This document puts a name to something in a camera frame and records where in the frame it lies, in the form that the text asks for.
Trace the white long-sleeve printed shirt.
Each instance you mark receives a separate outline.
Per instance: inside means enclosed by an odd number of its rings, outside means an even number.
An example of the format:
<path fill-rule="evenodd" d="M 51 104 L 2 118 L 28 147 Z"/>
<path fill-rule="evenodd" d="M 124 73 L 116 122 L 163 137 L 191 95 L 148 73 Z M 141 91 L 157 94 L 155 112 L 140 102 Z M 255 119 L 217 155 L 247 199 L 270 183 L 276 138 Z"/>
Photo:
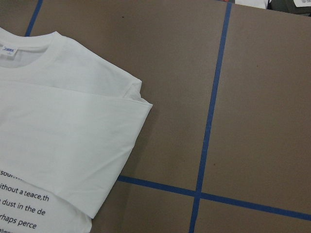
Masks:
<path fill-rule="evenodd" d="M 141 80 L 58 32 L 0 32 L 0 230 L 88 233 L 152 108 Z"/>

